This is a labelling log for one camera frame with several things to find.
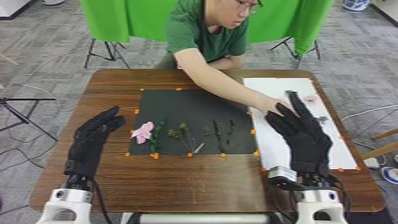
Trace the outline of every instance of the person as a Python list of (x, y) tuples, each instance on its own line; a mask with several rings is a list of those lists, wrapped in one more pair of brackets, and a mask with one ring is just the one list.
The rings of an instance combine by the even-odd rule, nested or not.
[(210, 93), (266, 114), (280, 114), (276, 104), (287, 103), (250, 89), (221, 71), (242, 68), (248, 18), (262, 6), (262, 0), (179, 0), (166, 27), (170, 53), (157, 68), (182, 68)]

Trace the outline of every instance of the black stand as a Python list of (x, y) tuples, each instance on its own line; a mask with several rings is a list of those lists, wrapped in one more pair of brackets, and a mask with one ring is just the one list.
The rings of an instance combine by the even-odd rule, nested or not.
[[(42, 128), (42, 126), (35, 123), (35, 121), (31, 120), (31, 116), (38, 107), (38, 104), (42, 101), (49, 101), (49, 100), (56, 100), (54, 98), (51, 99), (31, 99), (31, 98), (15, 98), (15, 99), (8, 99), (8, 98), (0, 98), (0, 106), (4, 106), (4, 108), (10, 110), (10, 112), (13, 113), (13, 115), (17, 116), (17, 118), (20, 119), (20, 122), (15, 123), (13, 125), (10, 125), (8, 127), (4, 127), (0, 129), (0, 132), (6, 131), (8, 129), (15, 128), (17, 126), (20, 126), (22, 124), (33, 124), (35, 127), (42, 130), (42, 132), (49, 135), (49, 137), (59, 141), (59, 139), (54, 137), (54, 135), (47, 132), (47, 130)], [(8, 101), (35, 101), (35, 106), (29, 110), (29, 114), (27, 116), (22, 114), (22, 112), (17, 110), (17, 108), (10, 105)]]
[(127, 68), (131, 68), (127, 60), (125, 60), (123, 55), (122, 55), (122, 52), (118, 50), (118, 46), (122, 46), (125, 48), (123, 44), (122, 43), (113, 43), (113, 42), (107, 42), (107, 41), (104, 42), (106, 48), (107, 48), (107, 51), (109, 51), (109, 57), (106, 57), (106, 56), (93, 53), (95, 43), (97, 43), (97, 39), (93, 38), (91, 47), (90, 47), (90, 54), (88, 54), (86, 63), (84, 63), (84, 68), (88, 68), (88, 66), (90, 66), (91, 56), (97, 56), (109, 61), (118, 61), (118, 59), (122, 59), (125, 65), (127, 65)]
[[(282, 45), (287, 46), (289, 50), (290, 50), (290, 54), (292, 54), (292, 57), (296, 58), (298, 60), (298, 69), (301, 68), (301, 63), (303, 63), (303, 57), (298, 55), (294, 49), (290, 48), (290, 45), (289, 45), (289, 41), (294, 37), (289, 37), (285, 39), (285, 41), (273, 47), (271, 50), (274, 50)], [(319, 56), (319, 60), (321, 60), (321, 46), (319, 46), (319, 41), (315, 40), (315, 48), (308, 51), (308, 52), (314, 52), (317, 51), (317, 56)]]

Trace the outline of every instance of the hand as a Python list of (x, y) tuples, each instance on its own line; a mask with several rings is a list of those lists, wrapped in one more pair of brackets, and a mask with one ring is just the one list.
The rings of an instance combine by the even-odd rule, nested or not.
[(90, 178), (95, 177), (109, 135), (125, 124), (125, 117), (116, 116), (118, 112), (120, 107), (104, 111), (75, 131), (75, 142), (67, 162), (67, 175), (77, 174)]
[(301, 174), (314, 173), (328, 176), (333, 141), (324, 133), (319, 120), (301, 101), (298, 92), (289, 94), (298, 114), (283, 104), (278, 104), (276, 108), (283, 116), (271, 111), (266, 119), (290, 146), (292, 169)]
[(258, 106), (257, 106), (257, 108), (260, 109), (260, 111), (266, 114), (269, 114), (269, 112), (274, 112), (278, 115), (283, 115), (280, 113), (280, 110), (278, 110), (278, 104), (285, 105), (285, 107), (289, 109), (292, 109), (290, 104), (283, 100), (280, 100), (280, 99), (262, 95), (262, 97), (258, 98)]

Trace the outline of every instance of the gray carpet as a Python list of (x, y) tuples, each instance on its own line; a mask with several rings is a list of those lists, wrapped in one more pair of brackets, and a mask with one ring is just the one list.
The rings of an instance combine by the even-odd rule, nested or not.
[[(398, 103), (398, 29), (390, 24), (378, 12), (369, 9), (363, 13), (353, 13), (337, 2), (326, 28), (321, 35), (322, 60), (310, 53), (301, 69), (314, 71), (321, 79), (326, 92), (342, 117), (386, 105)], [(122, 62), (109, 62), (93, 58), (90, 69), (84, 70), (84, 59), (91, 41), (91, 34), (83, 15), (79, 0), (70, 0), (67, 5), (49, 8), (38, 2), (13, 21), (0, 21), (0, 53), (20, 63), (13, 65), (0, 59), (0, 87), (4, 97), (49, 97), (38, 89), (22, 86), (29, 84), (51, 91), (58, 103), (43, 103), (33, 119), (59, 135), (74, 113), (93, 72), (100, 68), (123, 68)], [(250, 47), (246, 58), (248, 69), (292, 69), (296, 61), (285, 48), (274, 52), (269, 48), (278, 42), (255, 44)], [(166, 54), (166, 44), (132, 38), (132, 43), (123, 50), (132, 68), (152, 68)], [(27, 112), (31, 104), (13, 103)], [(395, 111), (386, 109), (349, 119), (346, 126), (351, 135), (362, 133), (374, 122)], [(8, 111), (0, 109), (0, 127), (17, 121), (10, 118)], [(356, 137), (356, 140), (374, 147), (398, 141), (398, 136), (374, 142), (370, 136), (397, 128), (398, 112), (383, 120), (376, 127)], [(29, 156), (38, 156), (52, 147), (54, 141), (27, 125), (0, 133), (0, 153), (11, 149), (22, 149)], [(45, 166), (52, 152), (36, 159)], [(0, 170), (26, 160), (22, 154), (13, 151), (0, 156)], [(42, 169), (26, 162), (20, 166), (0, 172), (0, 197), (4, 209), (0, 213), (29, 204), (29, 195), (42, 175)], [(374, 172), (378, 183), (385, 189), (386, 202), (392, 211), (398, 211), (398, 188), (390, 184)], [(40, 219), (40, 212), (29, 207), (0, 216), (3, 224), (31, 224)], [(106, 223), (102, 216), (93, 215), (93, 222)]]

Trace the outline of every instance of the orange marker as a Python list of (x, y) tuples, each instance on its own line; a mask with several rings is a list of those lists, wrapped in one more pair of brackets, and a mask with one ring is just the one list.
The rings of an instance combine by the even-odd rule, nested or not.
[(257, 150), (257, 152), (253, 153), (255, 156), (260, 156), (260, 150)]

